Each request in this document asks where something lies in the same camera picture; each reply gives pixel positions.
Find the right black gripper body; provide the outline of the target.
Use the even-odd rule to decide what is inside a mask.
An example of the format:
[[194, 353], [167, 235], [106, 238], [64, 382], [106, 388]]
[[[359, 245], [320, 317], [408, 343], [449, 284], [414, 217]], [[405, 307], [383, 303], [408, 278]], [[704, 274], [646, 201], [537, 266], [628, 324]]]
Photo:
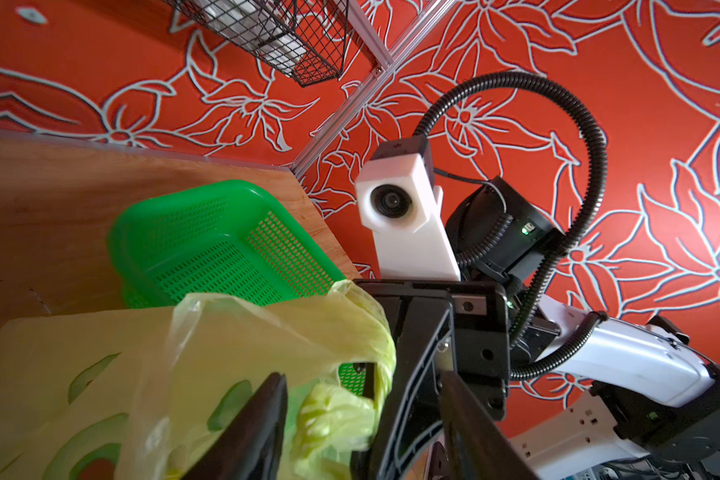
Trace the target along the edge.
[[525, 366], [561, 334], [541, 312], [517, 352], [509, 346], [519, 309], [492, 281], [361, 281], [383, 308], [396, 348], [396, 370], [370, 447], [355, 452], [355, 479], [402, 479], [444, 429], [441, 376], [457, 373], [493, 423], [506, 416], [511, 367]]

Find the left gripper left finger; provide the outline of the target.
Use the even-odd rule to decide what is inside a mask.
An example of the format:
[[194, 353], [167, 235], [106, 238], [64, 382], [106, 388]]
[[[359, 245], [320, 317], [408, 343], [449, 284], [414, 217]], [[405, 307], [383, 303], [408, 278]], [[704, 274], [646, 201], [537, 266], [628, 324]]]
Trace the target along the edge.
[[288, 411], [286, 377], [270, 374], [186, 479], [275, 479]]

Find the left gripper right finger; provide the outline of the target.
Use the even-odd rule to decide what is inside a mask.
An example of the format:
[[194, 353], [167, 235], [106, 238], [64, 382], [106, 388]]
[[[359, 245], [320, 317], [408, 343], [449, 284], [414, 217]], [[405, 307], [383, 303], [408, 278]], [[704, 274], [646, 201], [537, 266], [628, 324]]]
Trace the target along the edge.
[[441, 376], [440, 414], [452, 479], [534, 479], [461, 377]]

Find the yellow-green printed plastic bag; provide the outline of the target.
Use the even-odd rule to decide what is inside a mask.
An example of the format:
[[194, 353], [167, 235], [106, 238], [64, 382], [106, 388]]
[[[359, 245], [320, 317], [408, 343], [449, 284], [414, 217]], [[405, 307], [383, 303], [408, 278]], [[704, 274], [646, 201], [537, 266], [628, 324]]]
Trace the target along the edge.
[[189, 294], [174, 307], [15, 319], [0, 330], [0, 479], [177, 479], [282, 374], [281, 479], [346, 479], [376, 434], [396, 349], [351, 281], [260, 307]]

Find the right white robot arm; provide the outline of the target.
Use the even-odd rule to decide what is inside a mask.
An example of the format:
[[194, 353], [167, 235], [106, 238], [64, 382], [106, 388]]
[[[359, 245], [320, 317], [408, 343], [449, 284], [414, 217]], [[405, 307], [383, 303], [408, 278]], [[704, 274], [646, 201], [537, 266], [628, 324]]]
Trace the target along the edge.
[[[513, 364], [510, 302], [494, 282], [365, 281], [390, 323], [397, 369], [356, 479], [401, 479], [438, 438], [453, 479], [562, 479], [589, 467], [652, 457], [693, 464], [720, 450], [720, 366], [662, 318], [633, 325], [550, 298], [542, 337]], [[497, 424], [508, 385], [545, 367], [589, 378], [587, 393], [513, 438]]]

